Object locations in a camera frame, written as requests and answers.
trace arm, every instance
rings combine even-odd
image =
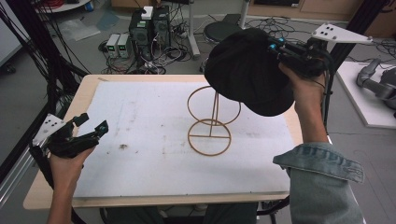
[[[324,77],[302,79],[283,64],[291,81],[304,143],[274,157],[290,175],[292,223],[361,224],[363,216],[348,180],[362,182],[361,166],[328,143],[321,117]]]
[[[49,210],[48,224],[70,224],[74,191],[81,174],[82,164],[92,153],[93,148],[85,150],[73,159],[63,159],[55,155],[49,158],[54,190]]]

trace black hat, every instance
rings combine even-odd
[[[222,96],[244,103],[256,114],[272,117],[288,110],[294,99],[289,78],[267,50],[268,37],[257,28],[228,36],[210,52],[205,78]]]

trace gray floor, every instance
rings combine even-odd
[[[73,12],[60,13],[59,21],[67,21],[76,18],[84,18],[86,25],[95,25],[108,13],[107,7],[102,7],[88,13],[83,8]],[[197,27],[208,17],[196,19]],[[100,74],[106,68],[106,60],[98,51],[98,45],[107,40],[113,33],[124,33],[129,25],[128,20],[120,19],[115,26],[107,30],[101,30],[101,34],[94,35],[84,40],[67,41],[69,47],[76,53],[82,63],[93,73]],[[308,32],[316,29],[316,25],[300,22],[291,22],[290,25],[296,30]],[[294,33],[294,37],[306,41],[308,34]],[[202,60],[211,50],[201,35],[197,35],[197,42],[202,53],[200,59],[184,63],[173,63],[166,66],[167,74],[201,74],[199,66]],[[375,47],[358,45],[350,54],[356,59],[373,58],[382,55],[382,59],[390,59]],[[33,61],[22,50],[17,53],[10,62],[16,67],[15,74],[3,73],[0,75],[0,161],[3,161],[15,144],[19,141],[24,131],[46,103],[46,82],[38,73]],[[396,223],[396,130],[366,128],[358,113],[350,103],[345,90],[336,78],[333,85],[333,96],[330,107],[328,129],[333,143],[350,159],[362,163],[366,180],[362,185],[352,184],[358,203],[364,213],[367,223]],[[30,168],[21,183],[8,198],[5,206],[0,210],[1,223],[44,223],[48,211],[29,211],[22,206],[24,197],[35,178],[37,169]],[[186,216],[191,212],[192,206],[181,206],[171,209],[171,216]],[[97,209],[78,209],[80,216],[88,223],[102,223]],[[291,223],[289,208],[285,208],[276,215],[278,223]],[[268,217],[261,217],[258,223],[270,223]]]

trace denim sleeve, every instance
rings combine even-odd
[[[331,144],[301,144],[275,156],[274,163],[290,176],[292,223],[363,223],[348,181],[362,183],[364,172]]]

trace wire stand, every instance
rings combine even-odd
[[[211,119],[198,119],[196,116],[193,115],[193,113],[191,112],[191,108],[190,108],[190,99],[191,97],[198,91],[207,89],[207,88],[211,88],[210,86],[205,86],[202,88],[197,89],[196,91],[194,91],[188,101],[187,101],[187,108],[189,109],[190,114],[192,115],[193,118],[195,118],[197,121],[192,124],[192,126],[189,129],[188,132],[188,138],[189,138],[189,144],[192,147],[192,149],[194,149],[196,152],[198,152],[201,155],[204,156],[218,156],[220,154],[222,154],[223,152],[225,152],[231,144],[232,141],[232,135],[230,130],[227,128],[227,124],[230,124],[231,122],[233,122],[234,120],[236,120],[239,117],[239,114],[241,113],[241,103],[239,103],[239,109],[238,109],[238,113],[237,115],[231,119],[228,122],[221,122],[219,121],[219,93],[216,92],[215,93],[215,97],[214,97],[214,101],[213,101],[213,109],[212,109],[212,118]],[[194,129],[194,127],[196,127],[198,124],[204,124],[204,125],[208,125],[209,126],[209,131],[207,134],[193,134],[191,133],[191,131]],[[221,127],[223,130],[225,130],[226,134],[225,135],[220,135],[220,134],[215,134],[213,131],[214,128],[219,128]],[[226,147],[223,149],[220,149],[218,152],[213,152],[213,153],[206,153],[203,152],[202,150],[198,149],[197,146],[195,146],[192,143],[192,139],[193,138],[218,138],[218,139],[227,139],[227,144]]]

